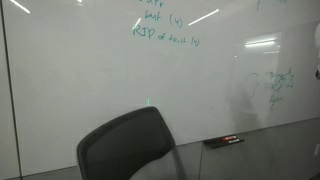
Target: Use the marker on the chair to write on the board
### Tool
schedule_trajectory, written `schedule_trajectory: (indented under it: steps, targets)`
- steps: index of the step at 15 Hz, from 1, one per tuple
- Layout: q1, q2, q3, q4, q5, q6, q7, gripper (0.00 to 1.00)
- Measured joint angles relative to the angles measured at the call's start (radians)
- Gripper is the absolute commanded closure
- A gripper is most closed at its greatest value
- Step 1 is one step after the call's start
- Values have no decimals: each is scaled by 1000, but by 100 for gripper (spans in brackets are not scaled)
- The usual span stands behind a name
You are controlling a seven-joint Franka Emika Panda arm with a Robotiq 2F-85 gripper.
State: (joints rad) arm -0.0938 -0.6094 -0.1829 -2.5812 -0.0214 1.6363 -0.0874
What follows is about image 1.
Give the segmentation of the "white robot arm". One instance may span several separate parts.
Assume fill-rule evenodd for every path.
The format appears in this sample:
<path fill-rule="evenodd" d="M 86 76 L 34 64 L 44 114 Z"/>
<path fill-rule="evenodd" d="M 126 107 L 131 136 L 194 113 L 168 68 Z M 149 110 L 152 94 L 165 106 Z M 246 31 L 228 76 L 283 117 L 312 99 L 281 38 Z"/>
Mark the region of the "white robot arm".
<path fill-rule="evenodd" d="M 320 23 L 316 27 L 314 39 L 315 39 L 315 47 L 317 49 L 317 59 L 318 59 L 317 69 L 315 72 L 315 78 L 317 80 L 320 80 Z"/>

